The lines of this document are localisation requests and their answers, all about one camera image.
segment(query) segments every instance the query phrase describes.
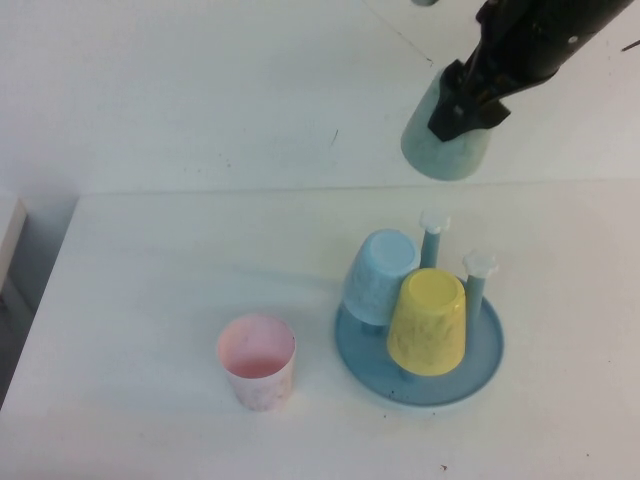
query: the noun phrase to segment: round base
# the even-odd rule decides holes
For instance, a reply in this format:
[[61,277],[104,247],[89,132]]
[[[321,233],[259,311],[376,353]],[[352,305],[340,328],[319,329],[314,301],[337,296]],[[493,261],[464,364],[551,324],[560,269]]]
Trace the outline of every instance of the round base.
[[338,351],[366,387],[405,405],[437,407],[470,397],[491,380],[504,352],[500,319],[486,299],[474,325],[467,328],[464,359],[451,372],[437,377],[402,369],[387,352],[389,328],[367,326],[340,305],[336,320]]

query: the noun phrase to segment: light blue cup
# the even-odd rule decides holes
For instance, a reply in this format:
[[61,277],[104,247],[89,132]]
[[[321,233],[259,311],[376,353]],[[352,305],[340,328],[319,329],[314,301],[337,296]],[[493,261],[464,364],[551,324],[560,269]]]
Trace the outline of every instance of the light blue cup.
[[342,297],[345,308],[365,324],[389,325],[402,282],[419,265],[420,251],[404,233],[373,232],[347,274]]

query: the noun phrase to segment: yellow cup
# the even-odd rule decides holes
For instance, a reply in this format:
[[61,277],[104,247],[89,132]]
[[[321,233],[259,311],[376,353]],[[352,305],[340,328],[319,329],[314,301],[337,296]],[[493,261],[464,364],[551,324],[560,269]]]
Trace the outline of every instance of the yellow cup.
[[465,341],[460,280],[437,268],[411,273],[402,283],[387,337],[391,358],[416,375],[443,375],[462,361]]

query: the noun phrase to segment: cup rim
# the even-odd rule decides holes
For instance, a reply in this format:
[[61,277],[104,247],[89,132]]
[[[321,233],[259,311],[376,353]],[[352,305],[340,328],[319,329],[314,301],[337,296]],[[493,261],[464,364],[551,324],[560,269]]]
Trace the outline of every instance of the cup rim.
[[[258,317],[258,318],[261,318],[263,320],[275,320],[276,322],[278,322],[279,324],[284,326],[286,331],[289,332],[291,334],[291,337],[293,338],[293,349],[292,349],[291,355],[289,356],[289,359],[286,361],[286,363],[280,369],[276,370],[275,372],[270,373],[269,375],[265,375],[264,377],[243,377],[241,375],[237,375],[237,374],[233,373],[231,370],[229,370],[225,366],[225,363],[222,361],[222,358],[220,358],[220,342],[222,341],[222,338],[224,337],[224,334],[231,327],[233,327],[234,324],[246,321],[246,320],[248,320],[250,318],[254,318],[254,317]],[[264,314],[264,313],[247,313],[245,315],[241,315],[239,317],[234,318],[233,320],[231,320],[224,327],[222,332],[220,332],[220,334],[218,335],[218,341],[216,342],[216,356],[218,357],[218,362],[220,363],[220,365],[222,366],[224,371],[227,373],[227,375],[231,375],[232,377],[238,378],[238,379],[241,379],[241,380],[249,380],[249,381],[250,380],[256,380],[256,381],[264,380],[266,378],[270,378],[270,377],[273,377],[274,375],[279,374],[285,368],[287,368],[291,364],[291,362],[293,362],[293,359],[295,358],[297,349],[298,349],[298,341],[296,340],[295,332],[293,331],[291,326],[280,317],[276,317],[275,315],[268,315],[268,314]]]

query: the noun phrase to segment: white wall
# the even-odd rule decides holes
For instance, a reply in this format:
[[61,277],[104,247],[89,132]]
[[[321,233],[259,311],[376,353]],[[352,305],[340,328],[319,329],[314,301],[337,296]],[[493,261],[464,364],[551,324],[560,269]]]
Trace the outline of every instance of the white wall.
[[[426,182],[400,134],[482,3],[2,2],[0,187],[31,214],[16,283],[37,303],[77,194]],[[637,25],[640,2],[510,99],[470,181],[640,177]]]

